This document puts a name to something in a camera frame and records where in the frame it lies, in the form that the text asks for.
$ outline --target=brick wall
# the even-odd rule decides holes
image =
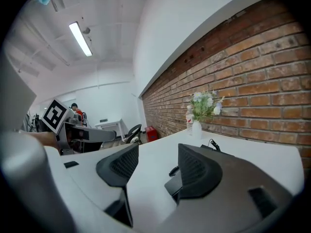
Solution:
[[[311,48],[278,0],[237,13],[185,51],[143,94],[161,137],[186,128],[190,95],[217,90],[223,111],[206,131],[297,146],[311,168]]]

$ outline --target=white ceiling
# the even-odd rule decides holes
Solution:
[[[32,82],[56,68],[132,63],[146,0],[53,0],[29,2],[7,36],[4,52],[22,79]],[[86,57],[69,25],[78,21],[93,56]]]

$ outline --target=bottle label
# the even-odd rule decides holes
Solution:
[[[193,115],[186,115],[187,123],[193,123]]]

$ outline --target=black cap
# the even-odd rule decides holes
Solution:
[[[77,105],[76,103],[73,103],[73,104],[71,105],[70,109],[72,109],[73,106],[76,106],[76,107],[78,108],[78,105]]]

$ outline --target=vase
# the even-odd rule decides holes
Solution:
[[[201,138],[202,138],[202,125],[199,121],[193,122],[192,137],[196,140],[201,140]]]

